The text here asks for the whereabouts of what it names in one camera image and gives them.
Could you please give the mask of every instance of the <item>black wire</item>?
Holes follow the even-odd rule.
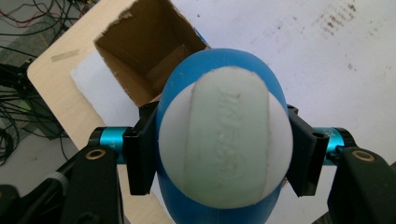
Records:
[[[64,153],[64,143],[62,142],[62,137],[61,136],[59,136],[59,140],[61,142],[61,151],[62,151],[62,154],[64,155],[64,159],[66,161],[69,161],[69,159],[66,157],[66,154]]]
[[[7,71],[9,73],[15,74],[18,72],[18,71],[13,71],[7,67],[2,67],[2,68],[4,71]],[[3,79],[0,78],[0,85],[2,83],[2,80],[3,82],[7,81],[4,78]],[[18,102],[20,100],[24,100],[25,102],[27,102],[26,104],[29,105],[30,109],[18,105]],[[25,130],[28,133],[33,133],[34,135],[38,135],[40,137],[46,137],[46,138],[67,137],[66,135],[63,134],[64,129],[59,124],[57,119],[53,116],[53,114],[50,112],[50,110],[46,106],[42,105],[42,101],[37,101],[37,100],[41,100],[41,98],[39,98],[39,95],[35,89],[33,89],[32,91],[28,91],[26,93],[17,92],[17,91],[0,91],[0,119],[7,119],[8,122],[10,123],[9,126],[5,128],[5,130],[7,130],[8,128],[13,128],[16,133],[16,139],[12,139],[10,135],[6,135],[5,133],[0,135],[0,137],[1,136],[7,137],[7,138],[3,137],[4,140],[1,141],[3,145],[0,144],[0,146],[4,146],[5,148],[5,149],[0,149],[0,162],[2,162],[0,166],[6,162],[7,158],[18,146],[18,143],[20,141],[20,134],[19,134],[20,129],[18,128],[18,125],[16,123],[18,121],[38,123],[41,125],[40,127],[45,128],[46,130],[49,131],[50,135],[52,135],[52,136],[50,136],[49,134],[47,136],[39,135],[27,129],[21,128],[21,130]],[[43,111],[43,113],[38,113],[36,111],[36,109],[39,107],[41,108],[41,111]],[[16,118],[15,115],[27,116],[30,119]],[[52,125],[51,126],[52,128],[55,125],[55,127],[57,127],[59,131],[53,131],[52,129],[49,128],[49,125]],[[61,150],[64,151],[63,143],[61,143]]]
[[[50,42],[50,45],[52,45],[52,44],[55,42],[55,40],[57,39],[58,35],[61,33],[61,31],[62,31],[62,29],[63,29],[63,26],[64,26],[64,23],[66,22],[66,18],[67,18],[67,16],[68,16],[69,12],[70,12],[70,8],[71,8],[71,7],[72,7],[72,4],[69,4],[69,8],[67,9],[67,12],[64,14],[64,21],[62,22],[62,26],[61,26],[61,28],[59,28],[59,31],[58,31],[58,33],[55,35],[55,37],[52,38],[52,40],[51,40],[51,42]]]
[[[58,0],[55,0],[56,5],[58,5],[58,8],[61,10],[61,15],[64,14],[64,22],[65,23],[66,20],[69,20],[70,24],[73,24],[73,22],[71,22],[71,20],[68,18],[68,14],[70,9],[67,10],[67,12],[64,11],[64,8],[66,7],[66,0],[64,0],[64,6],[61,7],[61,4],[59,4]]]
[[[50,10],[52,9],[52,6],[53,6],[53,1],[54,1],[54,0],[50,1],[49,7],[47,7],[47,5],[45,5],[45,4],[43,4],[43,5],[44,5],[44,8],[47,10],[46,12],[44,12],[44,11],[42,11],[41,8],[38,6],[38,5],[40,5],[40,3],[38,4],[35,0],[33,0],[33,2],[35,3],[35,7],[36,7],[41,13],[48,13],[48,12],[50,12]]]
[[[81,11],[81,9],[79,8],[78,2],[75,2],[75,4],[73,4],[73,7],[74,7],[78,12]]]
[[[56,135],[56,136],[49,136],[49,135],[41,135],[41,134],[38,134],[38,133],[35,133],[35,132],[32,132],[32,131],[30,131],[30,130],[28,130],[28,129],[26,129],[26,128],[22,128],[24,131],[26,131],[27,133],[31,133],[32,135],[35,135],[35,136],[37,136],[37,137],[42,137],[42,138],[59,138],[59,137],[63,137],[63,138],[69,138],[69,136],[68,135],[62,135],[62,134],[59,134],[59,135]]]
[[[7,158],[14,150],[14,141],[5,129],[0,129],[0,166],[6,163]]]
[[[37,216],[45,203],[62,190],[62,185],[57,180],[52,180],[47,189],[25,211],[18,224],[28,224]]]
[[[18,22],[18,23],[26,23],[26,22],[33,21],[33,20],[35,20],[35,19],[38,19],[38,18],[41,18],[41,17],[47,15],[47,14],[40,14],[40,15],[38,15],[38,16],[34,16],[34,17],[30,18],[30,19],[27,20],[27,21],[18,21],[18,20],[16,20],[15,18],[12,18],[12,17],[8,16],[9,13],[6,13],[6,12],[3,12],[3,13],[1,13],[1,15],[2,15],[3,17],[6,17],[7,19],[9,19],[9,20],[11,20],[11,21]]]
[[[44,8],[47,10],[47,12],[49,12],[49,11],[51,10],[52,5],[53,5],[54,2],[55,2],[55,0],[52,0],[52,1],[51,1],[51,5],[49,6],[49,8],[48,8],[47,6],[44,5]],[[65,3],[64,3],[64,6],[61,7],[61,4],[59,4],[59,2],[56,1],[56,5],[57,5],[58,8],[61,10],[61,17],[62,17],[62,15],[64,14]],[[36,8],[37,8],[41,13],[46,13],[46,12],[43,11],[40,7],[37,6]],[[58,19],[57,17],[52,16],[50,13],[49,13],[49,16],[51,16],[53,19]],[[79,20],[79,18],[71,18],[71,17],[68,17],[67,19],[68,19],[68,20],[70,21],[70,23],[72,23],[72,24],[73,24],[73,22],[71,22],[71,21],[77,21],[77,20]]]
[[[17,26],[17,25],[14,25],[14,24],[10,23],[9,21],[3,20],[2,18],[0,18],[0,20],[6,22],[8,25],[10,25],[10,26],[12,26],[14,28],[17,28],[17,29],[26,29],[26,28],[30,28],[32,26],[36,26],[36,25],[40,25],[40,24],[46,24],[46,25],[50,26],[49,23],[47,23],[45,21],[40,21],[40,22],[33,23],[32,25],[29,25],[27,27],[20,27],[20,26]],[[55,30],[54,30],[53,27],[52,27],[52,35],[55,35]]]
[[[54,27],[56,24],[58,24],[58,22],[59,22],[61,19],[62,19],[62,17],[60,17],[60,18],[59,18],[55,23],[53,23],[51,26],[46,27],[46,28],[44,28],[44,29],[42,29],[42,30],[39,30],[39,31],[36,31],[36,32],[32,32],[32,33],[30,33],[30,34],[20,34],[20,35],[17,35],[17,34],[4,34],[4,33],[0,33],[0,35],[10,35],[10,36],[36,35],[36,34],[39,34],[39,33],[41,33],[41,32],[47,31],[47,30],[49,30],[50,28]]]
[[[3,70],[6,73],[14,73],[15,72],[15,71],[11,71],[9,67],[5,67],[5,66],[0,66],[0,69]]]
[[[21,8],[24,7],[24,6],[27,6],[27,7],[35,7],[36,5],[45,5],[45,4],[44,4],[44,3],[38,3],[38,4],[26,4],[26,3],[25,3],[25,4],[20,5],[20,6],[17,7],[17,8],[12,9],[11,11],[9,11],[9,12],[8,12],[8,15],[10,15],[10,14],[12,14],[12,13],[18,11],[19,9],[21,9]]]
[[[26,52],[22,52],[22,51],[17,50],[17,49],[7,48],[7,47],[1,46],[1,45],[0,45],[0,49],[8,49],[8,50],[12,50],[12,51],[18,52],[18,53],[20,53],[20,54],[24,54],[24,55],[27,55],[27,56],[30,56],[30,57],[37,58],[37,56],[35,56],[35,55],[33,55],[33,54],[26,53]]]

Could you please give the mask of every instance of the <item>white surface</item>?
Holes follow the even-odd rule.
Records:
[[[95,50],[71,71],[78,89],[106,126],[134,126],[139,109]]]
[[[172,1],[212,48],[264,60],[310,125],[344,127],[360,147],[396,161],[396,2]],[[286,186],[267,223],[322,216],[334,171],[322,170],[315,197]]]
[[[62,144],[68,159],[78,152],[69,138],[63,138]],[[65,162],[59,138],[49,140],[30,134],[19,143],[7,162],[0,166],[0,185],[12,185],[20,196],[24,196]]]

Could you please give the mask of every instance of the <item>cable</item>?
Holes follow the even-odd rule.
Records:
[[[40,208],[42,208],[47,201],[53,198],[60,190],[61,184],[57,180],[51,180],[47,189],[28,207],[26,212],[22,215],[18,224],[28,224],[37,216]]]
[[[14,140],[5,129],[0,129],[0,166],[6,163],[7,158],[14,151]]]
[[[39,33],[41,33],[41,32],[47,31],[47,30],[49,30],[50,28],[54,27],[56,24],[58,24],[58,22],[59,22],[61,19],[62,19],[62,18],[60,17],[60,18],[59,18],[55,23],[53,23],[51,26],[49,26],[49,27],[47,27],[47,28],[44,28],[44,29],[42,29],[42,30],[40,30],[40,31],[32,32],[32,33],[30,33],[30,34],[20,34],[20,35],[17,35],[17,34],[4,34],[4,33],[0,33],[0,35],[11,35],[11,36],[36,35],[36,34],[39,34]]]
[[[66,22],[67,15],[69,14],[70,8],[71,8],[71,7],[72,7],[72,4],[69,4],[69,8],[67,9],[67,12],[66,12],[65,15],[64,15],[64,21],[62,22],[62,26],[64,26],[64,23]],[[52,45],[52,44],[55,42],[55,40],[57,39],[58,35],[61,33],[61,31],[62,31],[62,29],[63,29],[62,26],[61,26],[61,28],[59,28],[59,31],[58,31],[58,33],[55,35],[55,37],[52,38],[52,40],[51,40],[51,42],[50,42],[50,45]]]
[[[37,113],[32,107],[30,107],[31,110],[29,110],[24,107],[20,107],[18,105],[13,105],[13,104],[3,102],[3,108],[7,110],[8,114],[34,116],[38,119],[46,119],[47,120],[47,121],[41,120],[41,122],[55,122],[56,121],[56,118],[53,117],[52,115],[42,115],[40,113]]]
[[[18,53],[21,53],[21,54],[24,54],[24,55],[27,55],[27,56],[30,56],[30,57],[37,58],[37,56],[35,56],[35,55],[33,55],[33,54],[26,53],[26,52],[22,52],[22,51],[17,50],[17,49],[7,48],[7,47],[1,46],[1,45],[0,45],[0,49],[8,49],[8,50],[12,50],[12,51],[15,51],[15,52],[18,52]]]
[[[66,157],[66,154],[64,153],[64,143],[62,142],[62,137],[61,136],[59,136],[59,140],[61,142],[61,151],[62,151],[62,154],[64,155],[64,159],[66,161],[69,161],[69,159]]]
[[[26,3],[25,3],[25,4],[20,5],[20,6],[17,7],[17,8],[12,9],[11,11],[9,11],[9,12],[8,12],[8,15],[13,14],[14,12],[20,10],[22,7],[25,7],[25,6],[27,6],[27,7],[36,7],[37,5],[45,5],[45,4],[44,4],[44,3],[38,3],[38,4],[36,4],[36,3],[34,3],[34,4],[26,4]]]
[[[59,4],[58,0],[55,0],[55,3],[56,3],[56,5],[58,5],[58,8],[61,10],[61,15],[64,14],[64,22],[66,20],[69,20],[70,24],[73,24],[73,22],[71,22],[71,20],[68,18],[68,14],[69,14],[69,10],[70,9],[67,10],[67,13],[64,11],[64,8],[66,7],[66,1],[64,0],[64,6],[63,7],[61,7],[61,4]]]
[[[34,15],[31,19],[29,19],[29,20],[27,20],[27,21],[19,21],[19,20],[15,19],[14,17],[9,16],[9,14],[6,14],[6,13],[3,12],[1,9],[0,9],[0,14],[3,15],[4,17],[8,18],[9,20],[15,21],[16,23],[31,22],[31,21],[33,21],[33,20],[35,20],[35,19],[41,18],[41,17],[43,17],[43,16],[46,15],[46,14],[40,14],[40,15],[38,15],[38,16],[35,16],[35,15]]]
[[[8,25],[10,25],[10,26],[12,26],[12,27],[14,27],[14,28],[17,28],[17,29],[26,29],[26,28],[33,27],[33,26],[40,25],[40,24],[46,24],[46,25],[50,26],[49,23],[47,23],[47,22],[45,22],[45,21],[40,21],[40,22],[36,22],[36,23],[34,23],[34,24],[31,24],[31,25],[29,25],[29,26],[27,26],[27,27],[20,27],[20,26],[17,26],[17,25],[14,25],[14,24],[10,23],[9,21],[3,20],[2,18],[0,18],[0,20],[1,20],[1,21],[4,21],[4,22],[7,23]],[[55,35],[55,31],[54,31],[54,28],[53,28],[53,27],[52,27],[52,34]]]
[[[54,0],[50,1],[49,7],[47,7],[47,5],[45,5],[45,4],[43,4],[43,5],[44,5],[44,8],[46,9],[46,12],[49,12],[49,11],[52,9],[53,1],[54,1]],[[41,8],[38,6],[38,5],[40,5],[40,3],[38,4],[35,0],[33,0],[33,2],[35,3],[35,7],[36,7],[40,12],[46,13],[46,12],[44,12],[43,10],[41,10]]]

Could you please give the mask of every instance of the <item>cardboard box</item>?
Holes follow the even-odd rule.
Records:
[[[185,58],[207,44],[167,0],[138,0],[96,39],[95,46],[135,105],[161,94]]]

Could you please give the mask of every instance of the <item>hole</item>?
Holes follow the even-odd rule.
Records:
[[[352,152],[352,155],[354,155],[356,158],[358,158],[361,161],[374,161],[375,158],[372,154],[365,152],[365,151],[360,151],[356,150]]]
[[[105,154],[106,152],[103,149],[94,149],[88,152],[87,155],[85,155],[85,158],[87,158],[87,160],[94,161],[102,158],[103,156],[105,156]]]
[[[324,133],[312,133],[312,135],[314,135],[317,138],[322,138],[326,136]]]

